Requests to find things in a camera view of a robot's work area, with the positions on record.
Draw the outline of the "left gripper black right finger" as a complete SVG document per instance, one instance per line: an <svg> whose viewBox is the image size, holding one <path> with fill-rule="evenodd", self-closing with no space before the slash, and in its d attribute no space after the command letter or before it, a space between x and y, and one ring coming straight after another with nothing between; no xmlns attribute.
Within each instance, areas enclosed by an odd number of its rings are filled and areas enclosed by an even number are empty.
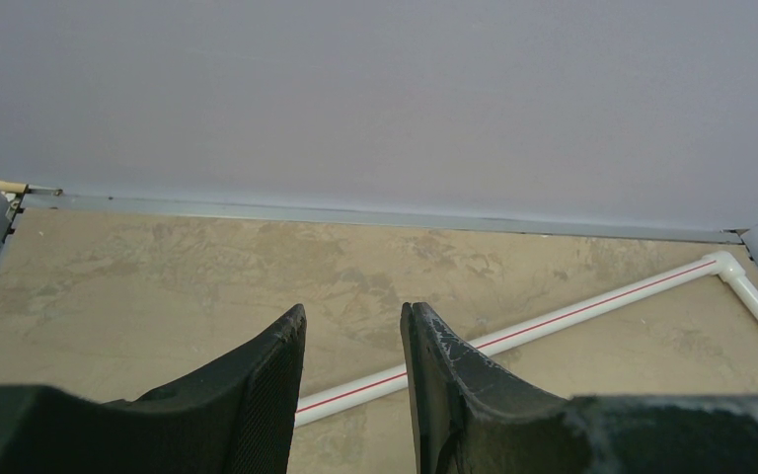
<svg viewBox="0 0 758 474"><path fill-rule="evenodd" d="M562 398L402 307L420 473L758 473L758 395Z"/></svg>

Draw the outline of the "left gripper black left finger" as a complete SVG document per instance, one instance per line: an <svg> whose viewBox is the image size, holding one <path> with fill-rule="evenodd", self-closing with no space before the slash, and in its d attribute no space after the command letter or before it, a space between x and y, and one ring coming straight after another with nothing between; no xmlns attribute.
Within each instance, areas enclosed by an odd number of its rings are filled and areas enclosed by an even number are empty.
<svg viewBox="0 0 758 474"><path fill-rule="evenodd" d="M0 473L283 473L306 331L295 305L245 344L132 401L0 385Z"/></svg>

